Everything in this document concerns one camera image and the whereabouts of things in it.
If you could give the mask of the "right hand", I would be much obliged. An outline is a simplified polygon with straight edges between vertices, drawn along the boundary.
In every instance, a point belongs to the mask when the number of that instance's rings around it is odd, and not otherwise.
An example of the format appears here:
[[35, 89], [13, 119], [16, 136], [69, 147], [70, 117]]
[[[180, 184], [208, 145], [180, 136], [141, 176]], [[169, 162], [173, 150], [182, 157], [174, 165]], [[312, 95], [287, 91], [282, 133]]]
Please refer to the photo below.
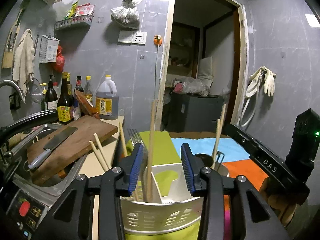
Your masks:
[[282, 225], [287, 226], [293, 219], [298, 204], [294, 203], [286, 194], [277, 191], [269, 177], [264, 179], [259, 193], [272, 208]]

